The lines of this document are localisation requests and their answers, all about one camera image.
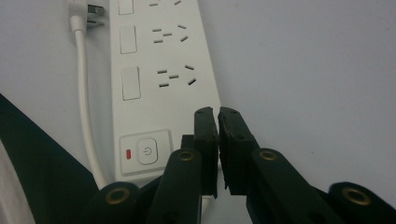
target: white power strip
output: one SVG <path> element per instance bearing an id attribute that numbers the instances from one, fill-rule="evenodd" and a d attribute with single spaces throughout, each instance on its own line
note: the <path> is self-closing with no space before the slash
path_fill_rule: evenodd
<path id="1" fill-rule="evenodd" d="M 154 178 L 193 113 L 219 112 L 197 0 L 112 0 L 110 31 L 116 180 Z"/>

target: power switch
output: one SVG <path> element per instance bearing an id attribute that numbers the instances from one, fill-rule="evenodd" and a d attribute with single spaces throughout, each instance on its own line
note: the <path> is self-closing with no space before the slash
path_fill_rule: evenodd
<path id="1" fill-rule="evenodd" d="M 137 143 L 137 147 L 140 163 L 148 165 L 158 160 L 157 143 L 154 139 L 142 139 Z"/>
<path id="2" fill-rule="evenodd" d="M 139 69 L 125 67 L 121 70 L 122 97 L 124 101 L 140 98 Z"/>
<path id="3" fill-rule="evenodd" d="M 120 27 L 120 52 L 121 54 L 135 53 L 136 49 L 136 33 L 133 25 L 125 25 Z"/>

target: plug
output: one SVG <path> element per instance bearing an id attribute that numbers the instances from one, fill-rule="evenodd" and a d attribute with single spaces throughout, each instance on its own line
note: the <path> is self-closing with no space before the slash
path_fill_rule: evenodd
<path id="1" fill-rule="evenodd" d="M 102 22 L 88 20 L 88 13 L 104 15 L 105 9 L 103 7 L 88 5 L 86 0 L 65 0 L 67 8 L 67 24 L 71 32 L 77 30 L 87 33 L 87 22 L 94 24 L 103 24 Z"/>

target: brass screw hole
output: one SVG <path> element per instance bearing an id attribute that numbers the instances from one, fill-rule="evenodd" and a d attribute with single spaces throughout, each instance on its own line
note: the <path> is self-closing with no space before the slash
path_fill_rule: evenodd
<path id="1" fill-rule="evenodd" d="M 260 152 L 260 157 L 262 157 L 266 161 L 274 161 L 274 160 L 276 160 L 277 155 L 274 152 L 262 151 L 262 152 Z"/>
<path id="2" fill-rule="evenodd" d="M 367 194 L 363 193 L 361 190 L 353 188 L 343 188 L 343 195 L 346 199 L 358 205 L 369 205 L 371 199 Z"/>
<path id="3" fill-rule="evenodd" d="M 177 156 L 181 161 L 192 161 L 195 157 L 194 154 L 189 151 L 180 152 Z"/>
<path id="4" fill-rule="evenodd" d="M 123 203 L 129 198 L 130 192 L 127 188 L 114 188 L 106 195 L 106 202 L 109 204 Z"/>

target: table surface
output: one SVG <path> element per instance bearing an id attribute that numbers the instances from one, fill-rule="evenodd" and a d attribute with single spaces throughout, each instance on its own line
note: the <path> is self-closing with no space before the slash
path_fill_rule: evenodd
<path id="1" fill-rule="evenodd" d="M 242 113 L 260 145 L 319 189 L 347 180 L 396 206 L 396 1 L 199 5 L 221 104 Z M 4 0 L 0 20 L 0 92 L 88 166 L 62 1 Z M 112 167 L 108 16 L 102 21 L 87 35 L 89 91 L 101 163 Z M 248 222 L 244 199 L 225 194 L 204 221 Z"/>

